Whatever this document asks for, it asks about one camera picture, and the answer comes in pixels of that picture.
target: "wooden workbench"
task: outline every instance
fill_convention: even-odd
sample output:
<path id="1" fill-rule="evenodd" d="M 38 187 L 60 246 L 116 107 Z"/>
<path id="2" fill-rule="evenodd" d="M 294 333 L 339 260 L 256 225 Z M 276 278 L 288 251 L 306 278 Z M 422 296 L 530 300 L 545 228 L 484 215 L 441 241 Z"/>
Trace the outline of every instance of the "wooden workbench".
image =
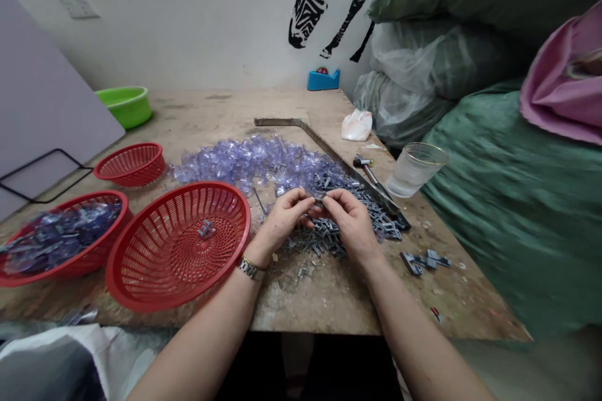
<path id="1" fill-rule="evenodd" d="M 353 106 L 341 91 L 169 91 L 151 93 L 150 104 L 154 111 L 152 119 L 129 131 L 90 165 L 95 165 L 118 148 L 144 141 L 159 142 L 166 162 L 179 164 L 184 151 L 198 152 L 201 146 L 212 145 L 220 139 L 241 140 L 258 133 L 278 133 L 288 141 L 304 143 L 312 150 L 319 150 L 301 129 L 256 128 L 253 125 L 255 117 L 303 118 L 348 161 L 358 152 L 365 158 L 374 159 L 374 173 L 383 183 L 395 163 L 386 149 L 366 148 L 371 143 L 382 145 L 373 135 L 363 143 L 341 139 L 341 122 L 353 111 Z M 174 186 L 173 181 L 164 175 L 151 186 L 123 191 L 129 198 L 132 211 L 138 213 Z M 39 211 L 77 195 L 109 188 L 119 189 L 89 175 L 53 204 L 29 205 L 15 213 L 0 226 L 0 238 L 6 240 Z M 274 201 L 273 187 L 263 187 L 259 193 L 264 204 Z M 253 228 L 256 228 L 260 210 L 254 197 L 249 201 Z M 381 248 L 425 313 L 444 334 L 454 338 L 530 340 L 528 332 L 505 301 L 423 196 L 417 193 L 398 204 L 412 229 L 403 234 L 403 242 L 386 241 Z M 399 252 L 424 254 L 427 248 L 451 259 L 453 267 L 425 271 L 421 278 L 411 276 Z M 263 283 L 251 329 L 380 334 L 367 289 L 349 259 L 325 255 L 316 262 L 319 265 L 311 278 L 299 279 L 299 267 L 303 262 L 309 264 L 312 259 L 317 260 L 308 254 L 292 253 L 290 257 L 281 254 Z M 97 271 L 70 281 L 43 281 L 0 289 L 0 320 L 56 321 L 71 309 L 87 303 L 98 306 L 98 322 L 103 325 L 181 326 L 198 302 L 153 314 L 133 313 L 113 300 L 104 283 L 104 272 Z M 431 313 L 431 307 L 440 312 L 441 323 Z"/>

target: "wall outlet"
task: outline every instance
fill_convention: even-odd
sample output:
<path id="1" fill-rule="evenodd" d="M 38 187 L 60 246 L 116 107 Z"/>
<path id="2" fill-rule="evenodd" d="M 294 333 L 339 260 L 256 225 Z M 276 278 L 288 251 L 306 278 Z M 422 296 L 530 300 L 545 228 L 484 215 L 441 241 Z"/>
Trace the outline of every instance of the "wall outlet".
<path id="1" fill-rule="evenodd" d="M 92 19 L 100 17 L 89 0 L 60 0 L 69 11 L 72 19 Z"/>

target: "wristwatch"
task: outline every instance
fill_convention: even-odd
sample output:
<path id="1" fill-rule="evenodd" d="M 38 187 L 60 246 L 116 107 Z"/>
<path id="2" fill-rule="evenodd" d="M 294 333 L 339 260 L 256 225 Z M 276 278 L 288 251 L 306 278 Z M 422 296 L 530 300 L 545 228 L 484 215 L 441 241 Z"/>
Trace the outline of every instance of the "wristwatch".
<path id="1" fill-rule="evenodd" d="M 266 269 L 259 268 L 255 266 L 253 263 L 249 262 L 244 256 L 240 259 L 240 263 L 238 264 L 238 269 L 240 269 L 243 273 L 249 276 L 252 280 L 262 281 L 265 277 L 265 273 L 268 271 Z"/>

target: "lavender board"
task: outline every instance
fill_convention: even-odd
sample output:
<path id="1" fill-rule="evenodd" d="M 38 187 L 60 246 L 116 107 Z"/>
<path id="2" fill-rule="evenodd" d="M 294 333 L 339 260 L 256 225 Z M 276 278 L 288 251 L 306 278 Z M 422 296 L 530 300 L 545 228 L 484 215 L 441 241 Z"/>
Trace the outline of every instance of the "lavender board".
<path id="1" fill-rule="evenodd" d="M 0 176 L 54 148 L 85 163 L 125 134 L 17 0 L 0 0 L 0 86 Z M 3 184 L 35 197 L 76 168 L 54 153 Z M 0 221 L 25 203 L 0 188 Z"/>

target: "red mesh basket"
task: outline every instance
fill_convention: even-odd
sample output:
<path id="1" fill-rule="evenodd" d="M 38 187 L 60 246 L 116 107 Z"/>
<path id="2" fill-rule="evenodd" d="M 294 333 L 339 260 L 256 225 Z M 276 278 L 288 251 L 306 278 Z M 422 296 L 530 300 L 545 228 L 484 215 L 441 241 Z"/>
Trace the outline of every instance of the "red mesh basket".
<path id="1" fill-rule="evenodd" d="M 201 238 L 203 219 L 215 233 Z M 237 263 L 251 228 L 243 194 L 222 182 L 174 189 L 142 210 L 117 239 L 107 286 L 138 312 L 174 308 L 199 296 Z"/>
<path id="2" fill-rule="evenodd" d="M 157 180 L 164 170 L 163 148 L 157 143 L 141 143 L 103 159 L 94 168 L 94 175 L 124 187 L 140 187 Z"/>
<path id="3" fill-rule="evenodd" d="M 0 286 L 14 287 L 42 279 L 70 279 L 83 276 L 84 274 L 102 268 L 107 262 L 108 255 L 119 234 L 134 218 L 134 214 L 129 209 L 129 203 L 127 202 L 125 194 L 113 190 L 96 191 L 76 197 L 64 204 L 60 204 L 56 209 L 53 209 L 63 211 L 78 210 L 86 202 L 97 201 L 114 204 L 118 200 L 122 203 L 121 212 L 107 232 L 75 257 L 72 257 L 53 269 L 34 275 L 6 274 L 3 270 L 4 262 L 6 261 L 6 256 L 4 256 L 3 260 L 0 261 Z M 33 226 L 31 224 L 24 226 L 9 240 L 9 242 L 31 232 L 32 228 Z"/>

